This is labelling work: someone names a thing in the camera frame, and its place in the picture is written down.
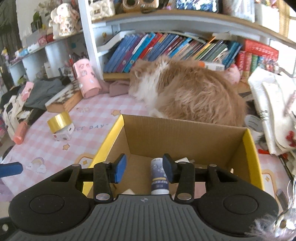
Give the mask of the white shelf unit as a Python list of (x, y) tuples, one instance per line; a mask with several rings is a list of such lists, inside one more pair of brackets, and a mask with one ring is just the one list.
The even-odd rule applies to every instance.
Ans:
[(231, 33), (269, 44), (278, 41), (291, 48), (295, 42), (268, 28), (233, 16), (190, 10), (160, 9), (150, 13), (124, 13), (103, 20), (92, 21), (88, 1), (78, 1), (82, 29), (89, 60), (101, 82), (125, 79), (127, 75), (115, 77), (103, 73), (103, 58), (111, 49), (108, 40), (124, 31), (163, 32), (178, 31), (196, 33), (203, 38), (212, 33)]

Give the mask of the grey cloth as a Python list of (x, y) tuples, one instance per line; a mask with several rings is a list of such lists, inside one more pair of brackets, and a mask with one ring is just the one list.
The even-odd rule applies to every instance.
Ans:
[(54, 80), (36, 80), (24, 106), (47, 110), (45, 103), (64, 88), (61, 80), (57, 78)]

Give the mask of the orange white cat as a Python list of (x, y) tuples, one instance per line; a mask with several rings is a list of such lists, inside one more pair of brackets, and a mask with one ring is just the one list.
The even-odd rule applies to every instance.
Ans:
[(149, 116), (242, 127), (246, 103), (230, 75), (194, 60), (161, 56), (137, 60), (129, 73), (128, 94), (147, 107)]

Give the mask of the yellow cardboard box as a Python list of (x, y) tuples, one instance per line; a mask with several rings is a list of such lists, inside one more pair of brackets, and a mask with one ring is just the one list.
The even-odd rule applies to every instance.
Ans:
[(173, 160), (186, 157), (196, 164), (233, 169), (241, 179), (264, 188), (257, 150), (247, 128), (122, 114), (90, 166), (113, 162), (122, 153), (127, 165), (121, 182), (115, 185), (115, 195), (128, 189), (150, 194), (151, 160), (165, 153)]

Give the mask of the small white staples box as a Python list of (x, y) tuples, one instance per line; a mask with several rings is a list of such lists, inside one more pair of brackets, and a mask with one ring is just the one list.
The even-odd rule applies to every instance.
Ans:
[(55, 132), (53, 134), (53, 138), (55, 141), (68, 141), (72, 137), (72, 133), (75, 130), (74, 123), (71, 123), (65, 127), (63, 127), (61, 130)]

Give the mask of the pink plush toy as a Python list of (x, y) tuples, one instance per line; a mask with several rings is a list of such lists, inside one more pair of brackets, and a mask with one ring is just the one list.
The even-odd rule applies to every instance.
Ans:
[(224, 77), (232, 84), (238, 84), (240, 81), (240, 71), (235, 64), (231, 64), (224, 72)]

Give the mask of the yellow tape roll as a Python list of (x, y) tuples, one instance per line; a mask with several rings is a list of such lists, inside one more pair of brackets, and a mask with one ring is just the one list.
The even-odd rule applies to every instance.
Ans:
[(64, 127), (70, 125), (72, 120), (67, 111), (57, 114), (47, 121), (51, 133), (56, 133), (62, 130)]

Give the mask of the mauve folded cloth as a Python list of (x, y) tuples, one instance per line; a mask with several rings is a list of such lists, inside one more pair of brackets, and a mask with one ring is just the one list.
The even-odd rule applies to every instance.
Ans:
[(124, 80), (101, 82), (100, 94), (108, 93), (110, 97), (128, 94), (130, 83)]

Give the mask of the pink tube bottle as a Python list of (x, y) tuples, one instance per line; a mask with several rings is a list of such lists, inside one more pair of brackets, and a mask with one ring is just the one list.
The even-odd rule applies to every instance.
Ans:
[(27, 121), (22, 121), (21, 123), (19, 123), (13, 137), (13, 141), (15, 142), (15, 144), (21, 145), (23, 143), (27, 130), (28, 130)]

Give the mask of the pile of papers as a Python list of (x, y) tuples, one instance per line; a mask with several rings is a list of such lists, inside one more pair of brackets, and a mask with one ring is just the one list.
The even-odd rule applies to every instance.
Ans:
[(260, 67), (248, 84), (262, 120), (268, 150), (280, 155), (295, 149), (295, 78)]

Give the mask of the wooden chess board box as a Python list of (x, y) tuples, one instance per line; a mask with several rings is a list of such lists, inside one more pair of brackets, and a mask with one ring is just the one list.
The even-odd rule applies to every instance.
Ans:
[(69, 112), (82, 99), (83, 96), (79, 87), (79, 82), (74, 80), (47, 101), (45, 103), (45, 107), (50, 113), (62, 113), (64, 111)]

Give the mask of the pink checkered tablecloth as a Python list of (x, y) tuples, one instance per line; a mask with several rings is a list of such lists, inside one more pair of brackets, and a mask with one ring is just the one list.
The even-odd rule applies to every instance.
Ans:
[(216, 164), (233, 170), (241, 179), (275, 194), (289, 182), (281, 161), (258, 154), (246, 128), (210, 125), (185, 120), (151, 118), (145, 106), (129, 96), (98, 95), (79, 102), (71, 111), (74, 131), (55, 140), (44, 113), (3, 160), (19, 162), (22, 173), (4, 177), (12, 194), (32, 187), (72, 164), (83, 168), (114, 161), (126, 154), (125, 173), (115, 193), (130, 189), (135, 194), (151, 192), (151, 160), (168, 153), (175, 159), (188, 158), (196, 165)]

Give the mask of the pink cylindrical tin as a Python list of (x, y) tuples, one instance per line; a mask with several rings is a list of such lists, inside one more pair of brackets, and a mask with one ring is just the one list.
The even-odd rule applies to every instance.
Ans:
[(94, 73), (91, 63), (83, 58), (73, 64), (79, 88), (84, 98), (96, 96), (101, 91), (101, 86)]

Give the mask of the row of books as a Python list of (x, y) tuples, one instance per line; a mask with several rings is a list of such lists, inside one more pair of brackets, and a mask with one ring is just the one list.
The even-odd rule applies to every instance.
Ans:
[(182, 32), (121, 32), (109, 43), (103, 73), (129, 73), (137, 60), (155, 61), (160, 56), (176, 60), (197, 60), (207, 68), (226, 70), (236, 64), (243, 78), (258, 66), (274, 71), (279, 51), (251, 39), (213, 34), (203, 39)]

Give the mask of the small white blue bottle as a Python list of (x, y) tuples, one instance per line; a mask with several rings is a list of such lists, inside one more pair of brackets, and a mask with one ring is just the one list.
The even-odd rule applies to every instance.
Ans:
[(151, 160), (151, 195), (169, 194), (169, 181), (163, 168), (163, 158)]

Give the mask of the white tote bag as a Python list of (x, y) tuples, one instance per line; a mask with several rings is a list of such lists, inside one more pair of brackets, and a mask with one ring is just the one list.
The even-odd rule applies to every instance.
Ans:
[(3, 120), (11, 140), (13, 140), (20, 121), (27, 121), (31, 114), (30, 110), (23, 110), (24, 104), (20, 95), (13, 95), (4, 105)]

